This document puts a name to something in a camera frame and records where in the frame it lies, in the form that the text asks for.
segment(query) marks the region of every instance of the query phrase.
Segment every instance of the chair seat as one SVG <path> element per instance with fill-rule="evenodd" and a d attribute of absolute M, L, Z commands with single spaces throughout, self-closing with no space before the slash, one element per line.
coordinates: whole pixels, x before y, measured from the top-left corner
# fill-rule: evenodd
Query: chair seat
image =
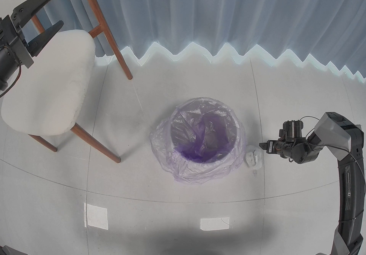
<path fill-rule="evenodd" d="M 3 120 L 12 129 L 32 135 L 70 130 L 84 102 L 94 59 L 95 44 L 89 33 L 58 32 L 29 69 L 22 66 L 20 79 L 3 97 Z"/>

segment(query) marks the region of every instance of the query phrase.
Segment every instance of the white chair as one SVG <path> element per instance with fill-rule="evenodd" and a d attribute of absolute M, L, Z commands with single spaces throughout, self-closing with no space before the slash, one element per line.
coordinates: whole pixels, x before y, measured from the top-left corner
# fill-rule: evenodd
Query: white chair
<path fill-rule="evenodd" d="M 0 17 L 5 17 L 26 0 L 0 1 Z M 95 3 L 92 9 L 100 10 Z M 113 38 L 112 33 L 107 31 L 108 26 L 104 23 L 103 15 L 96 14 L 96 17 L 100 25 L 90 33 L 84 30 L 63 31 L 50 40 L 40 54 L 33 58 L 34 64 L 30 69 L 22 69 L 16 85 L 3 97 L 1 114 L 12 129 L 29 134 L 54 152 L 57 148 L 40 135 L 59 135 L 71 130 L 119 163 L 121 159 L 118 156 L 76 123 L 94 65 L 95 44 L 91 34 L 96 36 L 104 31 L 107 38 Z M 40 25 L 36 17 L 34 23 L 36 26 Z"/>

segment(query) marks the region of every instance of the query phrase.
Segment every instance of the floor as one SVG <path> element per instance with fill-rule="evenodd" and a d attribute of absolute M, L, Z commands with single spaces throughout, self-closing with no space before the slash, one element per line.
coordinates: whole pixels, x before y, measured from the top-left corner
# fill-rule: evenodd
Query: floor
<path fill-rule="evenodd" d="M 366 128 L 359 79 L 311 57 L 302 64 L 291 51 L 273 64 L 254 49 L 240 65 L 230 52 L 210 63 L 187 49 L 174 62 L 155 48 L 142 66 L 126 53 L 131 81 L 114 58 L 96 59 L 78 123 L 121 156 L 120 164 L 71 132 L 44 137 L 58 147 L 53 153 L 0 120 L 0 245 L 32 255 L 329 254 L 339 185 L 328 149 L 304 165 L 265 154 L 256 173 L 243 164 L 202 185 L 174 181 L 151 151 L 149 133 L 194 97 L 233 108 L 252 145 L 277 138 L 286 120 L 326 111 Z M 304 119 L 303 133 L 315 123 Z M 202 230 L 202 222 L 217 222 L 210 218 L 228 228 Z"/>

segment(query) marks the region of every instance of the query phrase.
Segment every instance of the gray-blue curtain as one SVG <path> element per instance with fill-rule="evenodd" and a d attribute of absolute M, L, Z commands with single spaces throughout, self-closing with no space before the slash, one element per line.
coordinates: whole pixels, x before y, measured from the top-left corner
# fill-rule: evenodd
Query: gray-blue curtain
<path fill-rule="evenodd" d="M 120 49 L 140 58 L 155 41 L 173 54 L 195 42 L 212 55 L 230 43 L 240 55 L 259 44 L 277 58 L 291 49 L 366 77 L 366 0 L 98 0 Z M 53 0 L 39 18 L 64 29 L 97 25 L 86 0 Z M 36 35 L 29 24 L 26 36 Z M 112 51 L 98 36 L 97 55 Z"/>

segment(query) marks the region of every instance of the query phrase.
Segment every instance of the plastic liner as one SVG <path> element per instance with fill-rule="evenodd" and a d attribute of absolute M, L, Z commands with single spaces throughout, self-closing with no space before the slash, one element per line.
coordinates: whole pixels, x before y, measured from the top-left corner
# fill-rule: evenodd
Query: plastic liner
<path fill-rule="evenodd" d="M 215 99 L 200 97 L 177 106 L 150 134 L 163 170 L 184 183 L 222 178 L 243 162 L 245 130 L 234 111 Z"/>

